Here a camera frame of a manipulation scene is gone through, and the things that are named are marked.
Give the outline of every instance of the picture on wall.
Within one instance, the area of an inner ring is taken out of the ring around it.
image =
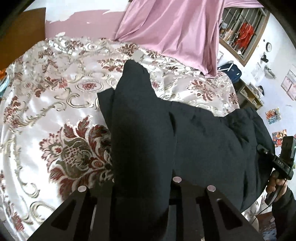
[[[281,113],[279,112],[279,108],[269,110],[265,113],[265,116],[268,120],[269,125],[281,120]]]
[[[289,70],[287,77],[293,82],[293,84],[296,84],[296,75],[292,70]]]
[[[281,87],[292,100],[296,100],[296,67],[294,65],[284,78]]]
[[[274,142],[275,147],[281,147],[281,143],[283,141],[283,137],[287,136],[287,130],[282,130],[278,132],[272,133],[272,141]]]
[[[292,86],[292,81],[286,76],[281,84],[281,87],[287,92]]]
[[[287,91],[288,96],[292,99],[295,100],[296,98],[296,85],[292,85],[290,89]]]

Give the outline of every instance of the brown cabinet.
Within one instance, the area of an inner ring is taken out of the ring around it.
[[[259,110],[263,106],[259,95],[254,92],[251,86],[245,84],[242,80],[234,84],[235,92],[239,99],[240,108],[253,107]]]
[[[45,8],[22,12],[0,39],[0,70],[45,39]]]

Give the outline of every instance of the blue bag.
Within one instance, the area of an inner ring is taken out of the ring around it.
[[[242,72],[240,71],[240,69],[237,67],[236,64],[232,64],[232,63],[224,64],[224,65],[222,65],[221,67],[218,68],[218,71],[220,69],[229,69],[229,67],[231,65],[232,65],[232,67],[230,68],[229,71],[223,70],[222,72],[227,74],[228,77],[231,79],[231,82],[233,84],[235,84],[235,83],[237,83],[239,81],[239,78],[242,76]]]

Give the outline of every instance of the hand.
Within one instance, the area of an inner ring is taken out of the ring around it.
[[[281,188],[281,191],[279,192],[277,198],[274,200],[275,202],[278,201],[287,191],[287,187],[288,187],[288,181],[286,181],[285,179],[277,179],[279,176],[279,172],[274,170],[269,178],[267,187],[266,187],[266,192],[267,193],[272,193],[276,190],[276,185],[279,186],[284,186]]]

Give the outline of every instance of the wire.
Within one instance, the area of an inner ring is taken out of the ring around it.
[[[284,184],[281,186],[281,189],[280,189],[280,191],[279,191],[278,194],[281,193],[281,190],[282,190],[283,187],[285,186],[286,182],[287,182],[287,179],[285,180]],[[255,219],[253,220],[253,222],[251,223],[251,225],[255,222],[256,219],[258,219],[257,217],[258,217],[262,212],[264,212],[266,209],[268,209],[273,203],[274,203],[274,201],[273,201],[271,204],[269,204],[269,206],[268,206],[267,208],[263,209],[259,214],[255,215]]]

